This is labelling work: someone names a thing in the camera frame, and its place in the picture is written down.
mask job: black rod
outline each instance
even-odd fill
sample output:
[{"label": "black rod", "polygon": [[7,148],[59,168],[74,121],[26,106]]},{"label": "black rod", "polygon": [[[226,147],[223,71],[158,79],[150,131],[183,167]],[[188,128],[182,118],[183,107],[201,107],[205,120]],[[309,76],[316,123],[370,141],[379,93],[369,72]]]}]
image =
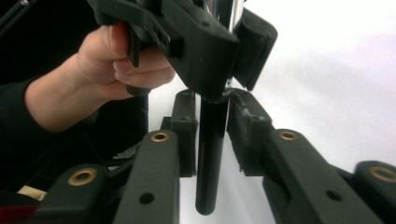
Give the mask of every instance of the black rod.
[{"label": "black rod", "polygon": [[195,207],[202,215],[216,207],[228,98],[220,103],[201,101],[198,176]]},{"label": "black rod", "polygon": [[[203,8],[226,28],[231,29],[233,27],[232,14],[235,13],[235,7],[240,5],[238,2],[239,0],[204,0]],[[216,207],[231,77],[227,83],[224,83],[224,86],[221,100],[209,102],[204,96],[201,100],[195,208],[202,215],[210,215]]]}]

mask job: white background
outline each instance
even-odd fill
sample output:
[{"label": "white background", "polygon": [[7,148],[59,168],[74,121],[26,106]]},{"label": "white background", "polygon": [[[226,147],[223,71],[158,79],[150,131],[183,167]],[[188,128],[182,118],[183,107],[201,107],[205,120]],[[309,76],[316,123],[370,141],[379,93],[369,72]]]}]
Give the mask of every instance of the white background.
[{"label": "white background", "polygon": [[[335,166],[396,165],[396,1],[249,0],[276,45],[253,94],[276,128],[304,134]],[[171,116],[177,78],[150,95],[149,128]],[[225,139],[217,209],[195,211],[196,178],[181,180],[181,224],[274,223],[262,179],[244,177]]]}]

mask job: black plastic part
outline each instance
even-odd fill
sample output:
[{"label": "black plastic part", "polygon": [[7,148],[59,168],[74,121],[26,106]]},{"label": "black plastic part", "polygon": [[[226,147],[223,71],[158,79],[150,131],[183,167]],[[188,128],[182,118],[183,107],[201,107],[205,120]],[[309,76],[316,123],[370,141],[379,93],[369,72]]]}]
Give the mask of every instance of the black plastic part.
[{"label": "black plastic part", "polygon": [[96,223],[109,195],[107,178],[107,168],[96,164],[68,170],[51,187],[29,223]]},{"label": "black plastic part", "polygon": [[191,177],[195,171],[195,136],[198,121],[195,117],[195,93],[191,90],[177,94],[169,129],[177,134],[180,156],[180,177]]},{"label": "black plastic part", "polygon": [[126,86],[126,90],[132,96],[146,96],[151,92],[151,89],[148,89],[148,88],[139,88],[139,87],[134,87],[134,86],[129,86],[129,85]]},{"label": "black plastic part", "polygon": [[273,129],[270,116],[250,92],[232,89],[227,132],[245,175],[264,175],[262,142]]},{"label": "black plastic part", "polygon": [[178,177],[177,136],[164,130],[148,133],[113,223],[178,223]]},{"label": "black plastic part", "polygon": [[107,14],[100,11],[94,11],[93,15],[99,25],[114,25],[119,22],[119,20],[117,20],[116,18],[108,16]]},{"label": "black plastic part", "polygon": [[239,41],[192,1],[163,0],[161,15],[128,0],[88,2],[94,11],[144,28],[186,86],[212,101],[221,98]]},{"label": "black plastic part", "polygon": [[300,133],[272,131],[266,151],[284,183],[265,187],[281,223],[382,223]]},{"label": "black plastic part", "polygon": [[201,100],[195,208],[202,215],[211,214],[216,207],[228,104],[228,100],[216,104]]},{"label": "black plastic part", "polygon": [[253,90],[273,48],[277,31],[273,25],[244,8],[235,27],[241,46],[233,68],[233,76],[249,91]]},{"label": "black plastic part", "polygon": [[381,161],[360,162],[352,187],[384,223],[395,223],[396,167]]}]

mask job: brass insert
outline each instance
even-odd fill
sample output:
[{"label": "brass insert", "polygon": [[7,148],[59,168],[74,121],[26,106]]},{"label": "brass insert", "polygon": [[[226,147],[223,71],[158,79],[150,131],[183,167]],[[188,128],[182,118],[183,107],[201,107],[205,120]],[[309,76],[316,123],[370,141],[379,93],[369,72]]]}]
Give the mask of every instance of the brass insert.
[{"label": "brass insert", "polygon": [[166,133],[156,133],[151,136],[153,142],[164,142],[169,139],[169,135]]},{"label": "brass insert", "polygon": [[287,140],[287,141],[293,141],[297,139],[297,135],[295,133],[291,132],[282,132],[279,135],[282,139]]},{"label": "brass insert", "polygon": [[73,173],[67,181],[71,186],[82,186],[90,183],[96,178],[96,170],[84,168]]},{"label": "brass insert", "polygon": [[373,166],[370,168],[370,174],[376,178],[389,182],[396,183],[396,172],[390,170],[385,166]]}]

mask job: black sleeve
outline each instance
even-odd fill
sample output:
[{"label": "black sleeve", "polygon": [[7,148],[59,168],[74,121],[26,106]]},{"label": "black sleeve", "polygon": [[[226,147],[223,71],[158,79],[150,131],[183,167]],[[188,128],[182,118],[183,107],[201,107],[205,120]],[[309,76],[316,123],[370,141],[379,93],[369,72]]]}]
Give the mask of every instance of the black sleeve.
[{"label": "black sleeve", "polygon": [[50,133],[35,122],[24,102],[31,81],[0,87],[0,189],[51,145],[77,132],[72,128],[64,133]]}]

